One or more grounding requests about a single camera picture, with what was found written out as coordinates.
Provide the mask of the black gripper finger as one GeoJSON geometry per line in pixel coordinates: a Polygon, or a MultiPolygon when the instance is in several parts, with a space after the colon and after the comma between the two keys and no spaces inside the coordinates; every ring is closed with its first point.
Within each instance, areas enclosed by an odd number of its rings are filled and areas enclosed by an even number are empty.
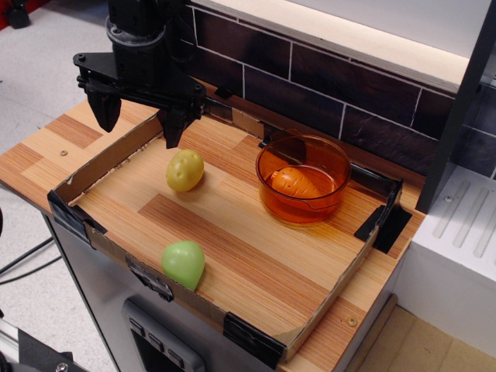
{"type": "Polygon", "coordinates": [[[93,87],[87,89],[87,96],[99,126],[110,133],[120,116],[121,99],[114,95],[101,93],[93,87]]]}
{"type": "Polygon", "coordinates": [[[189,112],[175,107],[169,110],[160,109],[157,112],[157,119],[163,129],[167,149],[176,148],[182,133],[196,120],[189,112]]]}

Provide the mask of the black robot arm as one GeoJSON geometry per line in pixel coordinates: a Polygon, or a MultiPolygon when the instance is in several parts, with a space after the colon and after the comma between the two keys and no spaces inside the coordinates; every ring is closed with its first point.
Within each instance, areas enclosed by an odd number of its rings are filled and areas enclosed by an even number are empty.
{"type": "Polygon", "coordinates": [[[110,1],[105,29],[108,53],[78,53],[78,86],[98,124],[110,133],[122,101],[158,110],[166,146],[178,146],[183,132],[202,116],[205,86],[183,72],[173,54],[174,27],[184,1],[110,1]]]}

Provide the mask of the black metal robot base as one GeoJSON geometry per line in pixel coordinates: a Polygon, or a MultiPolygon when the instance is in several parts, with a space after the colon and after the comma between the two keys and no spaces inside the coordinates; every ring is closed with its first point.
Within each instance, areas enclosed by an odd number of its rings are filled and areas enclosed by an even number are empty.
{"type": "Polygon", "coordinates": [[[1,312],[1,371],[86,371],[72,352],[57,352],[3,317],[1,312]]]}

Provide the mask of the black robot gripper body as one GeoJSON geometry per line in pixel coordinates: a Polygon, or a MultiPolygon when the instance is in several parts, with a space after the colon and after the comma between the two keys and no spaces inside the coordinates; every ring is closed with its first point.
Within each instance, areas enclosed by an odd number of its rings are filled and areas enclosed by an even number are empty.
{"type": "Polygon", "coordinates": [[[78,86],[157,109],[180,108],[195,118],[203,113],[205,87],[180,70],[164,37],[111,35],[112,51],[80,52],[78,86]]]}

